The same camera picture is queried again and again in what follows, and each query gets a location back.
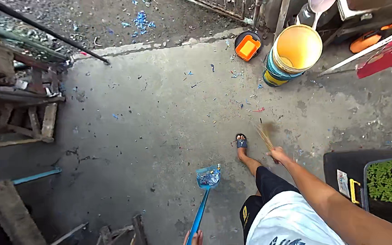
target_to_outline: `orange container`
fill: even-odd
[[[249,61],[260,47],[260,41],[255,41],[251,35],[246,35],[235,48],[235,52],[240,58]]]

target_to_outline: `broom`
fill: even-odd
[[[264,140],[264,143],[266,144],[267,149],[269,149],[269,151],[273,150],[274,147],[273,147],[273,144],[269,138],[269,132],[270,132],[270,129],[273,128],[273,125],[271,123],[265,123],[265,124],[261,124],[261,125],[253,124],[253,125],[257,129],[258,134]]]

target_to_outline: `white shirt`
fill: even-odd
[[[302,195],[284,191],[258,212],[247,245],[345,245]]]

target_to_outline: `person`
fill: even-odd
[[[351,203],[281,147],[268,155],[288,170],[297,188],[246,155],[244,134],[238,133],[236,139],[238,158],[255,177],[258,189],[240,210],[245,245],[392,244],[390,222]],[[202,245],[202,241],[203,232],[198,231],[192,245]]]

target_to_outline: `black pants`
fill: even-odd
[[[261,196],[252,195],[243,204],[240,210],[240,220],[243,226],[244,244],[246,244],[247,235],[253,220],[257,216],[260,209],[276,194],[283,191],[295,191],[300,193],[299,190],[292,184],[288,183],[283,178],[270,172],[266,167],[259,166],[257,168],[257,175],[255,176],[258,191]]]

